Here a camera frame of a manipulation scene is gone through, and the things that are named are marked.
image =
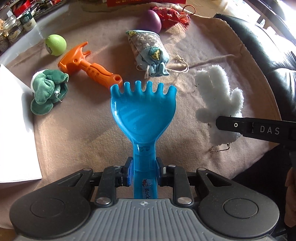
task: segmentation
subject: white plush rabbit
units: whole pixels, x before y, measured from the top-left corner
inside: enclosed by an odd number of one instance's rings
[[[195,84],[206,105],[206,108],[196,111],[196,118],[210,124],[210,142],[215,146],[234,142],[240,133],[218,130],[216,119],[219,116],[242,117],[242,90],[235,88],[230,92],[226,72],[219,65],[213,65],[207,71],[198,71]]]

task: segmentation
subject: green plush toy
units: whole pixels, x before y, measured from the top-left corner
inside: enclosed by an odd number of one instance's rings
[[[68,87],[69,75],[59,70],[42,70],[33,75],[31,89],[34,99],[31,111],[36,115],[45,115],[53,108],[54,103],[62,102]]]

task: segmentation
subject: purple egg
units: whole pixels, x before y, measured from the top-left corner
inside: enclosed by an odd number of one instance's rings
[[[145,11],[140,19],[137,29],[151,31],[158,34],[161,30],[161,21],[157,13],[153,10]]]

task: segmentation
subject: pink-brown cloth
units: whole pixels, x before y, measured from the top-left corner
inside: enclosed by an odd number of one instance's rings
[[[136,80],[141,80],[145,89],[145,72],[136,69],[125,32],[135,29],[139,17],[150,6],[143,4],[111,13],[88,13],[83,12],[76,2],[70,4],[68,14],[51,24],[68,26],[66,23],[71,22],[71,27],[56,33],[66,39],[67,51],[88,41],[84,47],[84,50],[91,50],[87,61],[121,75],[124,81],[131,82],[132,88]],[[192,172],[205,167],[232,178],[275,146],[274,143],[240,137],[230,145],[230,150],[213,153],[210,151],[208,125],[195,118],[196,110],[205,107],[195,86],[196,71],[219,64],[229,77],[231,90],[238,87],[243,91],[243,117],[280,120],[265,76],[226,22],[193,15],[188,30],[173,27],[161,32],[160,38],[170,55],[170,68],[178,67],[174,61],[177,55],[191,67],[185,74],[170,73],[168,77],[150,78],[154,91],[159,82],[165,84],[165,92],[169,85],[175,85],[178,90],[173,121],[156,144],[156,154],[164,164],[183,166]],[[7,67],[30,86],[34,73],[57,69],[61,58],[49,55],[42,42],[20,54]],[[68,88],[62,103],[56,104],[49,114],[34,117],[43,178],[0,190],[0,227],[11,228],[9,208],[22,195],[85,167],[100,172],[108,166],[123,165],[133,154],[130,141],[112,117],[109,90],[90,79],[84,71],[70,76]],[[118,197],[132,197],[132,188],[118,188]],[[171,197],[171,188],[159,188],[159,198],[164,197]]]

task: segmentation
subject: blue toy rake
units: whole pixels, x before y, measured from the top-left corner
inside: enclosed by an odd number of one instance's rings
[[[132,92],[130,83],[124,83],[124,93],[118,85],[111,87],[113,117],[133,144],[134,198],[157,198],[155,143],[172,121],[176,111],[175,86],[163,94],[163,83],[152,91],[148,81],[142,91],[141,81],[136,81]]]

